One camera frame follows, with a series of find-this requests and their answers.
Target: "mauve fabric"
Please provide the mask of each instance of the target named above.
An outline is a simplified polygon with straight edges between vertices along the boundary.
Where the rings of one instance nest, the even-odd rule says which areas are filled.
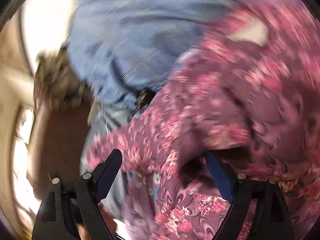
[[[163,87],[202,23],[234,0],[77,0],[69,37],[73,70],[105,104],[134,109],[139,92]]]
[[[227,38],[255,19],[268,30],[264,46]],[[295,239],[307,234],[320,214],[319,35],[301,0],[243,0],[206,25],[141,116],[94,139],[91,167],[123,153],[132,239],[212,239],[229,204],[203,163],[208,150],[250,178],[276,178]]]

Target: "pink floral fabric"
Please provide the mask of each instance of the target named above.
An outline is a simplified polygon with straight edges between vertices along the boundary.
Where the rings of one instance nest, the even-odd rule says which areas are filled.
[[[266,45],[227,38],[252,19],[268,27]],[[319,30],[301,0],[242,1],[206,24],[141,116],[94,140],[92,168],[118,148],[132,175],[124,217],[133,239],[212,239],[229,204],[200,158],[207,150],[254,179],[276,178],[295,239],[306,235],[320,214]]]

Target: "floral fabric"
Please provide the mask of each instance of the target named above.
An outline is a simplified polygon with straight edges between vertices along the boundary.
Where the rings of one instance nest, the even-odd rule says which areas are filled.
[[[227,38],[252,19],[267,26],[266,45]],[[295,239],[306,235],[320,214],[319,28],[301,0],[242,1],[206,25],[141,116],[95,138],[91,167],[118,148],[121,170],[131,172],[124,217],[132,239],[212,239],[229,204],[204,166],[208,150],[254,179],[276,178]]]

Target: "silver screw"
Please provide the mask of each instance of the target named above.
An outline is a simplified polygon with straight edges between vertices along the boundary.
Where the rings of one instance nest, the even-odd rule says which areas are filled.
[[[276,184],[276,183],[277,183],[277,181],[276,181],[274,178],[270,178],[270,179],[269,179],[269,182],[270,182],[271,184]]]
[[[238,173],[237,175],[238,175],[239,179],[245,179],[245,177],[246,177],[246,175],[242,172]]]
[[[57,184],[57,183],[59,183],[59,178],[54,178],[53,180],[52,180],[52,184]]]
[[[90,172],[87,172],[85,174],[82,175],[82,178],[84,179],[90,179],[91,178],[91,173]]]

